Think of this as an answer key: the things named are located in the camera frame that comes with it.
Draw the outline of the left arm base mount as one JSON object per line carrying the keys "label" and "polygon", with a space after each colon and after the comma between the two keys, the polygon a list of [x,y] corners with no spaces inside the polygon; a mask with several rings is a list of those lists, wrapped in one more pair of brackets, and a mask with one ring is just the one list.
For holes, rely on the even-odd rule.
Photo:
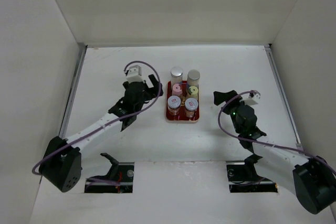
{"label": "left arm base mount", "polygon": [[129,194],[133,192],[135,163],[119,162],[107,153],[101,153],[108,160],[100,171],[96,168],[89,178],[86,178],[84,193],[86,194]]}

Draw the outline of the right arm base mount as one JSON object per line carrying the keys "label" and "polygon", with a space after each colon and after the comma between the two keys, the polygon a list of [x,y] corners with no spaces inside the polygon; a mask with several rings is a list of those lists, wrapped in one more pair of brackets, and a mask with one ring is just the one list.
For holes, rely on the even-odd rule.
{"label": "right arm base mount", "polygon": [[257,175],[254,165],[261,159],[255,154],[243,161],[226,163],[229,191],[231,193],[277,193],[277,184]]}

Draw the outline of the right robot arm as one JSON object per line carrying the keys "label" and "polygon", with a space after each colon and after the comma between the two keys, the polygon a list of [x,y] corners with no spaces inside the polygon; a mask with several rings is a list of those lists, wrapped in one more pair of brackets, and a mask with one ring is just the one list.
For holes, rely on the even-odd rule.
{"label": "right robot arm", "polygon": [[279,184],[314,215],[335,203],[335,170],[322,157],[275,144],[257,127],[257,116],[252,106],[260,99],[258,91],[246,91],[248,97],[245,99],[243,93],[235,90],[215,91],[213,95],[214,104],[222,106],[219,114],[230,116],[236,133],[228,132],[223,126],[219,128],[252,153],[243,168],[248,179],[260,176]]}

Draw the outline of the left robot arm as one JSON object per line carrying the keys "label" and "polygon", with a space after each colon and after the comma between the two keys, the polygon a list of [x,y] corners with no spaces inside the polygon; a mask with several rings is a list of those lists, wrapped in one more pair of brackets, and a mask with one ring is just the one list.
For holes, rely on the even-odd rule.
{"label": "left robot arm", "polygon": [[119,162],[107,153],[101,153],[108,163],[99,167],[83,168],[85,152],[99,143],[126,130],[138,115],[150,108],[162,96],[160,79],[149,75],[152,87],[145,81],[126,81],[124,96],[94,124],[67,138],[59,136],[50,140],[38,172],[61,192],[70,191],[84,176],[91,183],[106,183],[119,186],[115,181]]}

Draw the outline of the tall jar blue label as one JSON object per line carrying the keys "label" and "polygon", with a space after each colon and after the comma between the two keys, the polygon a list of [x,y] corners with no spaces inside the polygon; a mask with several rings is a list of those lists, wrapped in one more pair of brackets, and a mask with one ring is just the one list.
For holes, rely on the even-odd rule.
{"label": "tall jar blue label", "polygon": [[187,74],[187,88],[191,86],[198,87],[200,79],[200,72],[196,69],[192,69]]}
{"label": "tall jar blue label", "polygon": [[183,69],[181,67],[175,66],[171,69],[171,85],[177,83],[181,84],[183,82]]}

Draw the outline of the short jar white lid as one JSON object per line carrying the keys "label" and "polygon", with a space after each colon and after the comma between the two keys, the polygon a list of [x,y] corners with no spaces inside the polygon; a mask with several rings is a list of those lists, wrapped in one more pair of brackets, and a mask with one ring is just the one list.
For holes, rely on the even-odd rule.
{"label": "short jar white lid", "polygon": [[168,112],[172,116],[176,116],[179,113],[181,107],[181,99],[176,95],[172,95],[167,100]]}
{"label": "short jar white lid", "polygon": [[185,100],[185,115],[187,118],[192,118],[197,111],[198,101],[195,98]]}

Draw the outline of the pink cap bottle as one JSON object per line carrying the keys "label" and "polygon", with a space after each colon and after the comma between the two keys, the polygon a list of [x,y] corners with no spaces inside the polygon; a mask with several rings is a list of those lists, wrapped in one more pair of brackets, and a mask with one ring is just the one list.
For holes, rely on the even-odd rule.
{"label": "pink cap bottle", "polygon": [[172,85],[172,95],[183,99],[183,87],[180,83],[175,83]]}

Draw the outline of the yellow cap bottle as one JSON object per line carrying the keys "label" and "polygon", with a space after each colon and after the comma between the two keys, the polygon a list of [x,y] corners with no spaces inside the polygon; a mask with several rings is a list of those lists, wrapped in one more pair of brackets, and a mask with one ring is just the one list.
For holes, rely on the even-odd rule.
{"label": "yellow cap bottle", "polygon": [[193,98],[195,100],[198,100],[198,94],[199,94],[199,89],[197,86],[189,86],[187,91],[186,91],[186,98]]}

